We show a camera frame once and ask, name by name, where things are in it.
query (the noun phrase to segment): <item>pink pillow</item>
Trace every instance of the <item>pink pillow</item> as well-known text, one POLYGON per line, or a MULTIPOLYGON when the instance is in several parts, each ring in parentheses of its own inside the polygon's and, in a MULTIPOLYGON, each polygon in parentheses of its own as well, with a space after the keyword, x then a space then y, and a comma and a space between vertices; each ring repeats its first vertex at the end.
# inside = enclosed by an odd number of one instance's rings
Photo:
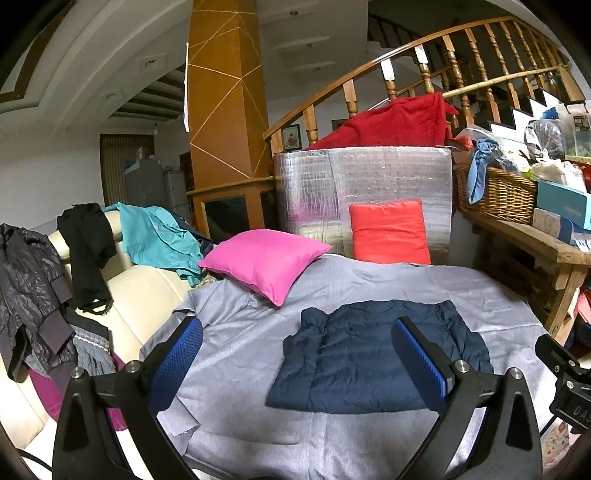
POLYGON ((199 267, 230 275, 283 305, 296 278, 331 246, 276 230, 248 230, 214 248, 199 267))

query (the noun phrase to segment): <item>metal bolt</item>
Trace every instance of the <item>metal bolt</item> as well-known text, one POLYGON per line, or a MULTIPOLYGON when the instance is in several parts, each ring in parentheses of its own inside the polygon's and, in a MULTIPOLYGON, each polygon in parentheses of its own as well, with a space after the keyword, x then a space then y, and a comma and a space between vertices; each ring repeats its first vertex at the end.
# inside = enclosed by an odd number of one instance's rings
POLYGON ((509 373, 516 380, 521 380, 523 378, 523 372, 521 370, 519 370, 518 368, 516 368, 516 367, 511 367, 509 369, 509 373))
POLYGON ((140 362, 139 360, 132 360, 131 362, 125 365, 125 371, 130 374, 134 374, 141 368, 141 366, 142 362, 140 362))
POLYGON ((468 362, 465 362, 464 360, 458 360, 453 364, 454 367, 456 367, 456 370, 459 371, 460 373, 465 374, 466 372, 468 372, 468 370, 470 370, 470 364, 468 362))
POLYGON ((76 367, 74 370, 72 370, 72 378, 79 380, 82 377, 84 377, 84 369, 81 367, 76 367))

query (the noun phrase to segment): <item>gray sheet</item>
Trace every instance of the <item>gray sheet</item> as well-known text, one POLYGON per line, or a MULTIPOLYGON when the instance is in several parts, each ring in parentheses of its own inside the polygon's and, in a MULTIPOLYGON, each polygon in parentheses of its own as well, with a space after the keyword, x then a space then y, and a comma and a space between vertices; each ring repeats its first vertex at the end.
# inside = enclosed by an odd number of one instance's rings
MULTIPOLYGON (((192 461, 198 460, 232 478, 395 478, 435 413, 347 416, 265 406, 283 360, 282 340, 297 331, 304 308, 332 312, 345 303, 389 299, 450 299, 467 326, 482 335, 496 373, 523 370, 540 427, 550 419, 555 379, 534 352, 545 330, 513 292, 467 268, 376 265, 324 255, 295 282, 281 308, 232 279, 189 292, 181 308, 203 322, 203 346, 179 389, 179 402, 158 416, 167 433, 177 435, 175 445, 187 463, 198 468, 192 461)), ((173 315, 144 353, 167 338, 181 317, 173 315)), ((466 459, 482 413, 474 415, 452 466, 466 459)))

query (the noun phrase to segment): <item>framed picture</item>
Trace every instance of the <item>framed picture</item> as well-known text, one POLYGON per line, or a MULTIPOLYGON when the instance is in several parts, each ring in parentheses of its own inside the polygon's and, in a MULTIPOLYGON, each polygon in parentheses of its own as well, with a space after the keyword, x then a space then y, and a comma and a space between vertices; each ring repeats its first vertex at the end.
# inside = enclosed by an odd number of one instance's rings
POLYGON ((291 152, 301 150, 301 134, 299 125, 290 125, 283 129, 283 150, 291 152))
POLYGON ((332 120, 331 124, 332 124, 332 128, 333 128, 333 132, 340 127, 341 125, 347 123, 349 121, 348 118, 339 118, 338 120, 332 120))

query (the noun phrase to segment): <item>cream leather sofa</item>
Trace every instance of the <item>cream leather sofa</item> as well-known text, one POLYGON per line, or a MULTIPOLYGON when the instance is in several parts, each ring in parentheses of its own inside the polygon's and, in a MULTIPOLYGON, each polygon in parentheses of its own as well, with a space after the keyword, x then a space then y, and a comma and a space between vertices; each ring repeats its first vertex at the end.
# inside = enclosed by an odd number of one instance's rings
MULTIPOLYGON (((140 347, 168 319, 190 286, 175 272, 134 265, 122 250, 119 212, 108 212, 106 215, 118 251, 102 271, 113 296, 113 306, 104 316, 78 313, 107 326, 111 331, 113 350, 124 362, 129 362, 138 358, 140 347)), ((50 235, 50 240, 69 275, 68 246, 59 232, 50 235)), ((0 422, 17 448, 51 465, 57 424, 43 409, 31 380, 27 378, 22 384, 9 380, 3 365, 0 366, 0 422)), ((134 474, 142 479, 151 479, 129 431, 119 432, 118 437, 134 474)), ((51 478, 43 467, 26 461, 40 478, 51 478)), ((211 478, 197 471, 195 473, 201 480, 211 478)))

